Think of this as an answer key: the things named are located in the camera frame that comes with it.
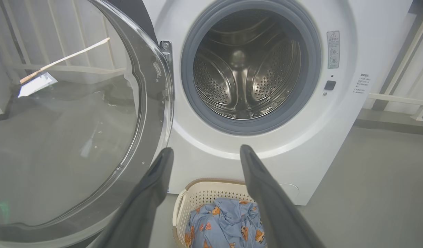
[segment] white railing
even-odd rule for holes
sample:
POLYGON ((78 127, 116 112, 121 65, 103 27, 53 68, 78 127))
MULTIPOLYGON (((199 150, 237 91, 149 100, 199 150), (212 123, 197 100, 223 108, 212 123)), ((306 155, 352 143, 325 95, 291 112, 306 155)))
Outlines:
POLYGON ((412 56, 415 55, 414 54, 415 47, 417 47, 418 44, 420 44, 423 41, 423 38, 421 37, 423 37, 423 22, 420 25, 417 33, 415 34, 415 37, 413 38, 412 43, 410 44, 399 68, 395 72, 394 77, 392 78, 385 92, 383 94, 370 93, 368 96, 369 99, 378 99, 378 100, 384 100, 384 101, 419 105, 416 113, 411 116, 413 119, 417 121, 423 121, 423 99, 416 99, 414 97, 414 93, 420 90, 419 82, 423 80, 423 67, 413 82, 407 82, 407 83, 411 83, 411 85, 404 96, 392 95, 391 92, 393 92, 394 86, 396 85, 396 83, 400 82, 403 72, 406 71, 407 66, 409 65, 410 58, 412 58, 412 56))
MULTIPOLYGON (((57 44, 57 50, 60 51, 60 53, 62 54, 62 57, 66 57, 67 55, 72 54, 72 52, 69 51, 69 46, 66 47, 65 42, 64 42, 64 38, 67 35, 71 35, 73 37, 79 37, 82 44, 83 44, 83 48, 88 47, 91 44, 88 44, 89 42, 87 41, 87 33, 84 31, 84 27, 83 27, 83 22, 82 22, 82 16, 81 16, 81 12, 86 13, 85 11, 88 11, 86 8, 81 9, 82 5, 78 4, 78 2, 76 0, 69 0, 66 1, 66 3, 60 2, 61 4, 69 4, 69 10, 73 10, 73 15, 69 15, 68 18, 72 18, 72 19, 76 19, 76 23, 77 23, 77 29, 74 30, 72 33, 69 33, 69 30, 67 30, 67 33, 65 33, 62 30, 63 25, 65 24, 66 20, 61 19, 62 21, 62 25, 60 25, 60 20, 59 18, 57 18, 57 11, 58 10, 54 4, 55 1, 52 0, 43 0, 41 1, 41 4, 45 4, 47 6, 47 9, 50 12, 50 22, 53 23, 53 27, 55 27, 55 30, 47 30, 47 32, 45 32, 43 30, 43 32, 41 32, 41 27, 39 26, 38 22, 38 13, 35 13, 35 7, 33 7, 32 4, 32 0, 25 0, 22 2, 18 2, 18 0, 16 0, 15 4, 18 5, 23 5, 24 7, 24 11, 27 13, 27 20, 24 20, 23 22, 28 22, 28 23, 18 23, 15 13, 13 11, 14 8, 14 4, 10 4, 10 0, 2 0, 3 6, 1 6, 2 8, 4 8, 3 10, 6 11, 7 16, 8 16, 8 21, 9 23, 7 23, 6 19, 3 19, 0 15, 0 59, 3 61, 3 63, 5 64, 5 66, 7 67, 7 69, 9 71, 11 70, 16 70, 17 73, 14 72, 8 72, 10 75, 16 75, 16 77, 19 77, 20 74, 23 74, 22 70, 38 70, 40 68, 42 68, 43 66, 50 64, 51 61, 54 61, 53 58, 49 57, 50 54, 50 47, 49 47, 49 52, 47 50, 46 47, 46 42, 49 42, 49 40, 44 37, 44 33, 48 33, 48 32, 54 32, 57 37, 58 37, 58 42, 59 42, 59 46, 57 44), (33 63, 31 56, 34 55, 34 52, 29 51, 29 49, 27 49, 27 46, 25 44, 25 40, 22 37, 22 33, 20 32, 20 24, 23 25, 23 28, 28 28, 29 29, 29 33, 31 33, 34 37, 35 37, 35 42, 36 44, 38 44, 39 47, 39 52, 41 53, 41 58, 43 59, 43 63, 38 64, 38 63, 33 63), (12 27, 12 31, 13 31, 13 35, 15 38, 15 41, 12 40, 8 40, 8 36, 4 36, 3 32, 6 31, 4 30, 4 28, 7 27, 12 27), (14 59, 13 54, 18 53, 17 51, 12 52, 11 53, 11 49, 13 50, 15 48, 15 45, 18 46, 22 57, 24 58, 24 61, 21 61, 20 59, 16 58, 14 59)), ((96 9, 94 6, 93 7, 93 11, 96 11, 100 16, 102 16, 102 22, 101 24, 97 24, 96 30, 97 32, 103 32, 104 33, 104 38, 106 37, 110 37, 113 36, 112 30, 113 28, 111 27, 111 24, 109 23, 109 21, 98 11, 98 9, 96 9)), ((108 42, 107 45, 103 46, 102 48, 98 48, 98 50, 96 52, 100 52, 100 53, 105 53, 106 58, 109 58, 109 60, 107 61, 103 61, 103 63, 105 64, 105 66, 103 66, 102 68, 100 68, 99 66, 95 66, 95 61, 94 58, 91 58, 88 52, 85 52, 84 54, 82 54, 81 56, 84 56, 85 58, 85 63, 87 64, 87 66, 81 66, 81 65, 75 65, 72 63, 71 60, 66 60, 65 62, 63 62, 62 65, 54 65, 51 66, 51 68, 49 70, 51 71, 64 71, 64 72, 83 72, 83 73, 93 73, 93 74, 99 74, 99 75, 120 75, 123 74, 124 72, 124 64, 118 66, 117 63, 115 62, 114 59, 114 52, 112 49, 112 44, 111 42, 108 42)))

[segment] gray rubber seal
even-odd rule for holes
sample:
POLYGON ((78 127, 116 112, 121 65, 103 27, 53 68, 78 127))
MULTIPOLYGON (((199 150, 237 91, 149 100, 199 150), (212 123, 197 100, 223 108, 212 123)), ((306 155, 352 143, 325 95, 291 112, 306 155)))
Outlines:
POLYGON ((281 0, 230 0, 210 6, 190 30, 181 58, 182 84, 194 111, 212 127, 234 135, 255 135, 273 130, 293 118, 306 104, 319 80, 321 50, 319 36, 308 15, 294 2, 281 0), (220 19, 245 9, 264 9, 275 12, 295 25, 300 33, 301 73, 287 100, 265 116, 233 120, 223 117, 200 98, 193 79, 193 63, 202 38, 220 19))

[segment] stainless steel drum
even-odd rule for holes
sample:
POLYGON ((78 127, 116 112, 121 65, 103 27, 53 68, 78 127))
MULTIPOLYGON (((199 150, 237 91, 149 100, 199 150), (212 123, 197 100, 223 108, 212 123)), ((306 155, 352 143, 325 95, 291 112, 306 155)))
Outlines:
POLYGON ((217 22, 194 59, 194 83, 216 113, 238 120, 268 114, 286 101, 301 71, 301 46, 286 19, 259 9, 217 22))

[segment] warning label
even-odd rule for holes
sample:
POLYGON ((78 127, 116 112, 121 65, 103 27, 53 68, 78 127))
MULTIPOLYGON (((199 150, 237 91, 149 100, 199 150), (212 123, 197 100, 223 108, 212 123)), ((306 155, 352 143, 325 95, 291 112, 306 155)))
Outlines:
POLYGON ((159 67, 159 64, 157 62, 154 62, 153 67, 155 67, 156 70, 156 78, 162 77, 161 68, 159 67))
POLYGON ((340 32, 326 33, 328 36, 328 69, 339 67, 340 61, 340 32))
POLYGON ((353 85, 353 93, 355 94, 364 94, 364 91, 369 86, 369 74, 361 73, 358 81, 353 85))

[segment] wooden stick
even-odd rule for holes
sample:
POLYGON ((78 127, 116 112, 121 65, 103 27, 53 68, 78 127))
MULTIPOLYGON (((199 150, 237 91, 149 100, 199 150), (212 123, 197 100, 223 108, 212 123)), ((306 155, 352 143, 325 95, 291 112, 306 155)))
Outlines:
POLYGON ((20 80, 20 84, 24 84, 24 83, 26 83, 26 81, 30 80, 31 78, 33 78, 33 77, 35 77, 36 75, 38 75, 38 73, 40 73, 40 72, 42 72, 42 71, 46 70, 47 68, 49 68, 49 67, 51 67, 51 66, 54 66, 54 65, 56 65, 56 64, 58 64, 58 63, 60 63, 60 62, 62 62, 62 61, 65 61, 65 60, 67 60, 67 59, 69 59, 69 58, 72 58, 72 57, 74 57, 74 56, 77 56, 78 54, 81 54, 81 53, 83 53, 83 52, 87 52, 88 50, 93 49, 93 48, 95 48, 95 47, 97 47, 97 46, 99 46, 99 45, 101 45, 101 44, 104 44, 104 43, 106 43, 106 42, 107 42, 107 41, 109 41, 109 40, 110 40, 110 37, 107 37, 106 39, 104 39, 104 40, 102 40, 102 41, 98 42, 97 44, 91 45, 90 47, 88 47, 88 48, 86 48, 86 49, 84 49, 84 50, 81 50, 81 51, 79 51, 79 52, 76 52, 76 53, 74 53, 74 54, 71 54, 71 55, 69 55, 69 56, 67 56, 67 57, 64 57, 64 58, 62 58, 62 59, 58 60, 58 61, 52 62, 52 63, 48 64, 47 66, 43 66, 43 67, 42 67, 41 69, 39 69, 38 71, 36 71, 36 72, 34 72, 34 73, 32 73, 32 74, 30 74, 30 75, 26 76, 26 77, 23 77, 23 78, 20 80))

